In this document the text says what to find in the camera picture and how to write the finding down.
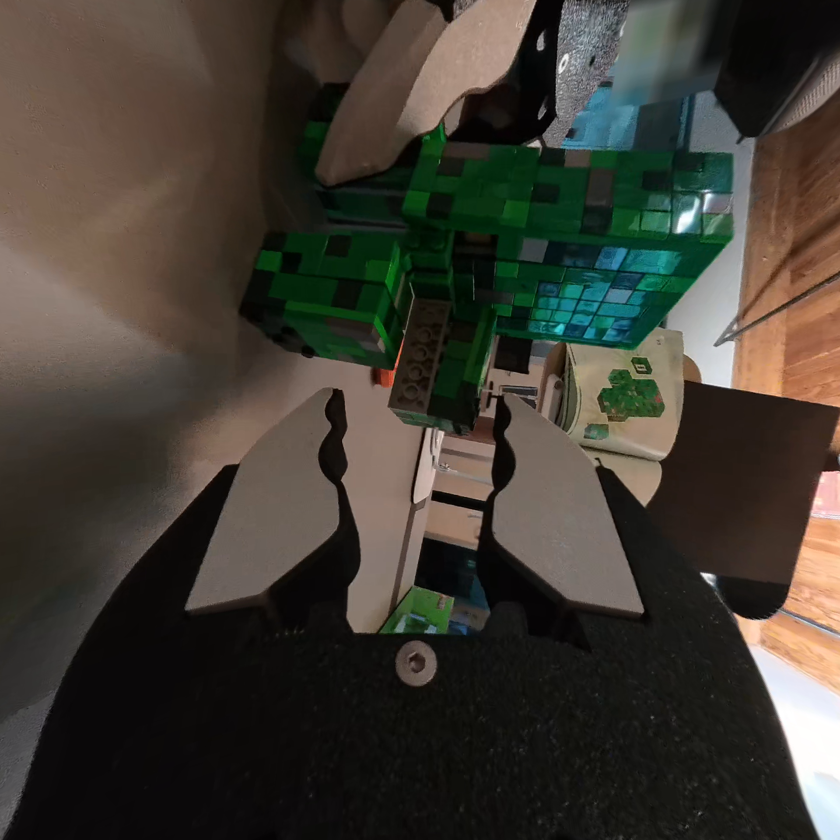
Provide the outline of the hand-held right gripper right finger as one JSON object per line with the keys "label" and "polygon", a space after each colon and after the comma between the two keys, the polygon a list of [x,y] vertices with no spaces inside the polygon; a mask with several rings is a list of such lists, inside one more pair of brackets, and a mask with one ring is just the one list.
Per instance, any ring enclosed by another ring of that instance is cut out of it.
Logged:
{"label": "hand-held right gripper right finger", "polygon": [[593,463],[519,396],[499,400],[477,574],[486,633],[572,634],[580,615],[639,621],[644,605]]}

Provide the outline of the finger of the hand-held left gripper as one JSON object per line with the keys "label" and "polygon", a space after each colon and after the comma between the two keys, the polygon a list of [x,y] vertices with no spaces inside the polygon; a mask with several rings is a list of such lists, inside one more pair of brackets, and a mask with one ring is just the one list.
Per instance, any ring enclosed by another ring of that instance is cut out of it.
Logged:
{"label": "finger of the hand-held left gripper", "polygon": [[465,95],[509,71],[527,27],[527,2],[470,2],[452,20],[431,2],[403,2],[332,118],[315,168],[324,186],[389,169]]}

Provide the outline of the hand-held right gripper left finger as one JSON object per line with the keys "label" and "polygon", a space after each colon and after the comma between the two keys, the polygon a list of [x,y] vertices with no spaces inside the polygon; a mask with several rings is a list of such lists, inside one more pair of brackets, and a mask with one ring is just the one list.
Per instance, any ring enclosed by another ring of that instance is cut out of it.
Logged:
{"label": "hand-held right gripper left finger", "polygon": [[346,620],[361,541],[343,477],[343,392],[323,388],[271,428],[238,465],[185,610],[263,607],[302,630],[320,604]]}

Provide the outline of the green lego creeper figure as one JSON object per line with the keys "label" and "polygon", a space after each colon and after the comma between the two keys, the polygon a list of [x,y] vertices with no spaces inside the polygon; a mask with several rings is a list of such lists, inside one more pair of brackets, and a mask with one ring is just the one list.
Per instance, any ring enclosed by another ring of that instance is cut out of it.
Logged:
{"label": "green lego creeper figure", "polygon": [[633,350],[733,236],[730,154],[417,138],[268,233],[239,306],[290,352],[395,371],[405,424],[467,434],[497,338]]}

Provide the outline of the cream lego instruction booklet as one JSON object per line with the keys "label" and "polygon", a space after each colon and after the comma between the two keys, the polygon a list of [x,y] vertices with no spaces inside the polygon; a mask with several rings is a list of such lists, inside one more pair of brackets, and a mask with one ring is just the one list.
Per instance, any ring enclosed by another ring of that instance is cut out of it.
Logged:
{"label": "cream lego instruction booklet", "polygon": [[656,328],[634,350],[569,344],[555,423],[646,506],[684,405],[684,340]]}

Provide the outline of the green lego box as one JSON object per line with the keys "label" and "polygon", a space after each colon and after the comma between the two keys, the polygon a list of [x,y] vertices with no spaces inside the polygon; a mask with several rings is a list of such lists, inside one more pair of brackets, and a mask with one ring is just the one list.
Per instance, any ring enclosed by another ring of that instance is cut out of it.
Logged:
{"label": "green lego box", "polygon": [[489,618],[485,605],[461,596],[412,587],[378,630],[381,635],[478,635]]}

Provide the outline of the orange brick separator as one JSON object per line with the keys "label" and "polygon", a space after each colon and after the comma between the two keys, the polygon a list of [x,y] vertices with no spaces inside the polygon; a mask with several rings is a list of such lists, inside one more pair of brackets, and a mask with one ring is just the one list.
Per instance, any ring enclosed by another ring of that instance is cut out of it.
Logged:
{"label": "orange brick separator", "polygon": [[395,361],[393,362],[392,368],[390,370],[387,370],[387,369],[373,369],[372,379],[373,379],[373,383],[375,385],[384,387],[386,389],[387,388],[390,389],[390,388],[393,387],[393,384],[394,384],[394,381],[395,381],[395,376],[396,376],[396,368],[399,364],[399,361],[400,361],[400,358],[401,358],[401,355],[402,355],[403,344],[404,344],[404,342],[401,342],[399,351],[397,351]]}

